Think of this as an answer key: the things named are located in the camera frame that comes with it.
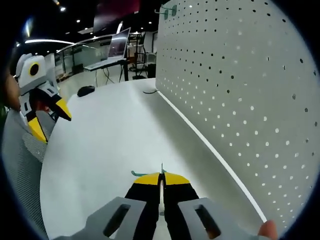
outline white edge trim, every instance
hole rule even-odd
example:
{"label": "white edge trim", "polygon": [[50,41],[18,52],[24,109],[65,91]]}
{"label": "white edge trim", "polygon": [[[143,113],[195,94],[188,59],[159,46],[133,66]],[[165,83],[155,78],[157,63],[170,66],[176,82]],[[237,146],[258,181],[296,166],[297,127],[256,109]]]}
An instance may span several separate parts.
{"label": "white edge trim", "polygon": [[228,173],[231,175],[231,177],[234,179],[234,181],[238,184],[240,189],[243,191],[243,193],[246,195],[246,197],[249,199],[250,203],[262,219],[262,221],[265,223],[267,221],[266,216],[262,212],[261,208],[257,204],[254,197],[251,195],[247,187],[244,185],[244,183],[240,180],[240,178],[237,176],[235,171],[229,166],[229,164],[224,160],[224,158],[220,155],[220,153],[214,148],[214,146],[211,145],[211,143],[203,136],[203,134],[189,121],[189,119],[168,99],[166,98],[159,90],[159,95],[176,111],[177,114],[186,122],[186,124],[189,125],[189,127],[195,132],[195,134],[198,135],[198,137],[204,142],[204,144],[211,150],[211,152],[215,155],[215,157],[220,161],[220,163],[224,166],[224,168],[228,171]]}

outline black ceiling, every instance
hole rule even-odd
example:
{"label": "black ceiling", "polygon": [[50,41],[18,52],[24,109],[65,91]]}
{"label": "black ceiling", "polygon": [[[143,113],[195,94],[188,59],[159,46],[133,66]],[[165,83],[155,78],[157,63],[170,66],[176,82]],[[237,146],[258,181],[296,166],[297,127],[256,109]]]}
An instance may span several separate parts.
{"label": "black ceiling", "polygon": [[[47,51],[53,53],[63,47],[64,43],[32,43],[23,44],[27,39],[52,39],[68,42],[79,42],[93,36],[101,36],[106,34],[114,34],[120,21],[123,21],[123,27],[131,27],[131,31],[156,31],[159,24],[159,15],[154,13],[155,9],[159,9],[164,0],[141,0],[140,11],[138,14],[131,14],[123,19],[116,20],[107,30],[97,32],[95,34],[80,34],[78,31],[85,28],[92,28],[96,7],[100,0],[60,0],[57,5],[53,0],[43,0],[45,3],[36,14],[30,17],[30,37],[27,37],[25,31],[22,30],[21,35],[17,39],[21,53],[38,53],[40,55],[48,54]],[[60,11],[61,7],[65,7],[64,12]]]}

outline white desk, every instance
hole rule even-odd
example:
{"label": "white desk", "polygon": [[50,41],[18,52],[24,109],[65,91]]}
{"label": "white desk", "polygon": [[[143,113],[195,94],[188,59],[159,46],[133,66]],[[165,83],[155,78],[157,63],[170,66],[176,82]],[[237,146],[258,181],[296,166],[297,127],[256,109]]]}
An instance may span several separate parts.
{"label": "white desk", "polygon": [[[136,179],[131,170],[160,172],[161,163],[189,179],[199,197],[216,201],[257,233],[262,221],[250,202],[162,97],[143,93],[154,89],[155,80],[144,79],[70,98],[72,121],[57,121],[41,172],[41,211],[50,239],[76,233],[90,214],[124,197]],[[157,230],[155,235],[161,239]]]}

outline perforated pegboard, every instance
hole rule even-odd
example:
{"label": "perforated pegboard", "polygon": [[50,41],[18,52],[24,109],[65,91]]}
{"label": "perforated pegboard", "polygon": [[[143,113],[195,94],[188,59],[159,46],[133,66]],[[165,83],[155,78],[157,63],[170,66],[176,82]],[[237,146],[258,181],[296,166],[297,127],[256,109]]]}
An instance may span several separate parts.
{"label": "perforated pegboard", "polygon": [[156,87],[195,125],[282,233],[319,172],[319,74],[271,1],[172,0]]}

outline computer mouse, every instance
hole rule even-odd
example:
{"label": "computer mouse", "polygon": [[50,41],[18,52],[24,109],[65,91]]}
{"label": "computer mouse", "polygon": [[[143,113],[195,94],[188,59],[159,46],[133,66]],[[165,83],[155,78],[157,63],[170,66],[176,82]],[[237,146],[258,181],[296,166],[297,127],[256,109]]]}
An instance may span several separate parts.
{"label": "computer mouse", "polygon": [[90,93],[93,93],[95,91],[95,87],[94,86],[83,86],[78,90],[78,97],[83,97],[86,96]]}

